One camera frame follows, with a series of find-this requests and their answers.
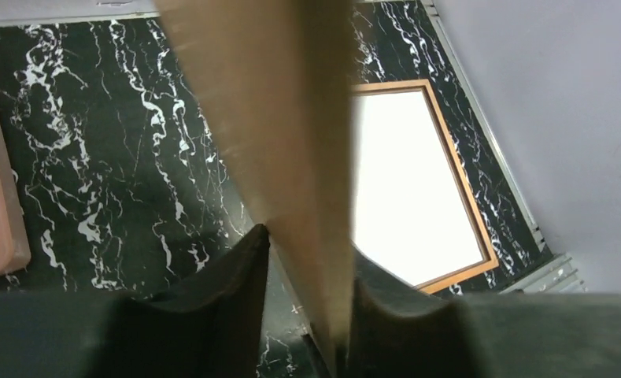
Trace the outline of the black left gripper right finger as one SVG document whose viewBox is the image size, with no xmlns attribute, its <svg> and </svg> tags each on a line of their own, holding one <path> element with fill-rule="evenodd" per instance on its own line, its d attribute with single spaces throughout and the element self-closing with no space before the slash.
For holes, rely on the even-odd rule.
<svg viewBox="0 0 621 378">
<path fill-rule="evenodd" d="M 345 377 L 621 377 L 621 295 L 441 299 L 354 257 Z"/>
</svg>

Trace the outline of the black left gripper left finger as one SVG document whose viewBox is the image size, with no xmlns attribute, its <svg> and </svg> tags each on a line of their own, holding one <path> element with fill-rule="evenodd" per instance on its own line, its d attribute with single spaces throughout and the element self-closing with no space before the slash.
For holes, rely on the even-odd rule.
<svg viewBox="0 0 621 378">
<path fill-rule="evenodd" d="M 253 377 L 269 249 L 258 224 L 149 298 L 0 292 L 0 377 Z"/>
</svg>

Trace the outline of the brown fibreboard backing board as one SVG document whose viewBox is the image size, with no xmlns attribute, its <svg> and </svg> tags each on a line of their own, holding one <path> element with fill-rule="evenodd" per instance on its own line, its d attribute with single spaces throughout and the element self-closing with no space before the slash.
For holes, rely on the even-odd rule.
<svg viewBox="0 0 621 378">
<path fill-rule="evenodd" d="M 164 32 L 333 376 L 353 300 L 351 1 L 158 1 Z"/>
</svg>

